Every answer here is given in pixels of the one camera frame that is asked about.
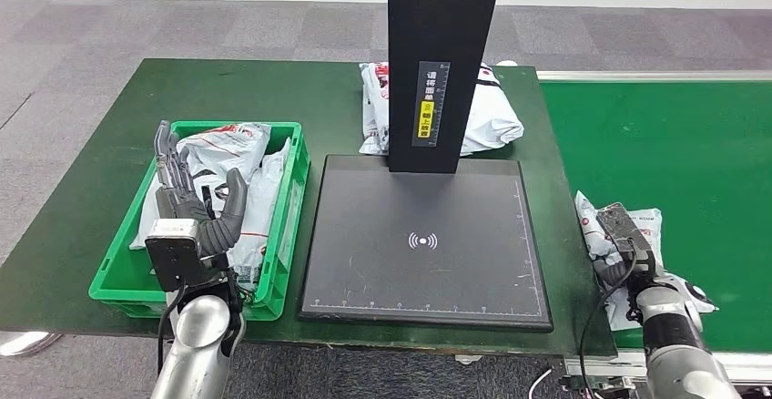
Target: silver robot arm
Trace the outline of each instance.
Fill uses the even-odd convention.
[[[223,352],[229,334],[230,309],[217,296],[199,296],[179,315],[177,334],[150,399],[220,399],[230,371],[232,350],[244,336],[246,323],[230,352]]]
[[[655,399],[740,399],[703,343],[699,312],[687,307],[679,290],[652,286],[635,299],[643,314],[646,380]]]
[[[624,259],[600,276],[611,284],[633,267],[625,283],[631,302],[627,318],[643,325],[646,380],[654,399],[741,399],[703,342],[700,314],[690,297],[700,294],[662,270],[622,204],[599,210],[598,222]]]
[[[169,123],[162,121],[155,138],[160,219],[145,245],[161,289],[177,296],[158,328],[159,373],[151,398],[220,399],[231,356],[246,328],[241,290],[227,252],[241,234],[247,185],[238,170],[228,172],[228,198],[215,218],[211,207],[198,199],[188,154],[178,154],[177,143]],[[175,340],[162,361],[168,317]]]

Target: plastic bag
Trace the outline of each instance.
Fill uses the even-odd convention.
[[[247,211],[241,226],[241,237],[228,251],[228,262],[238,275],[239,286],[254,292],[262,271],[263,258],[270,232],[270,222],[276,207],[284,164],[290,153],[290,140],[277,153],[263,158],[247,191]]]
[[[389,152],[389,64],[360,64],[362,78],[362,134],[360,153]],[[514,113],[493,71],[480,66],[461,156],[501,148],[521,137],[523,123]]]

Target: black cable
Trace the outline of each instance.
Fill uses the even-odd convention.
[[[582,329],[582,338],[579,339],[579,368],[582,369],[582,379],[584,380],[584,388],[587,389],[587,393],[590,394],[590,397],[592,399],[593,396],[593,388],[590,386],[590,382],[587,380],[587,371],[584,368],[584,337],[587,335],[587,330],[590,329],[590,325],[593,323],[593,318],[597,313],[599,313],[605,306],[606,301],[608,301],[608,298],[611,297],[612,294],[614,294],[615,291],[619,290],[619,287],[621,287],[625,281],[627,281],[627,278],[630,277],[630,274],[633,273],[633,269],[635,268],[635,265],[638,263],[638,258],[636,255],[633,255],[633,263],[630,264],[630,268],[627,269],[627,272],[624,276],[622,276],[619,281],[614,282],[614,285],[611,286],[611,288],[604,293],[604,295],[601,297],[601,300],[598,301],[598,304],[595,305],[595,308],[592,312],[590,312],[590,317],[587,318],[587,322],[584,323],[584,328]]]
[[[185,297],[185,278],[182,279],[179,285],[177,296],[164,310],[164,313],[161,314],[161,322],[158,324],[158,374],[161,374],[161,369],[164,367],[164,330],[166,329],[169,315],[176,310],[183,297]]]

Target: white cable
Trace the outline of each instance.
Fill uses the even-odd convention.
[[[547,377],[548,374],[552,373],[553,369],[548,369],[544,374],[536,378],[536,381],[533,381],[533,384],[531,384],[531,390],[528,390],[528,399],[533,399],[533,390],[536,388],[536,385],[538,385],[541,381],[544,380],[544,378]]]

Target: wireless symbol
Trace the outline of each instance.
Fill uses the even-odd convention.
[[[408,236],[408,245],[416,250],[419,246],[428,246],[430,249],[437,250],[437,235],[430,233],[428,237],[419,237],[415,232]]]

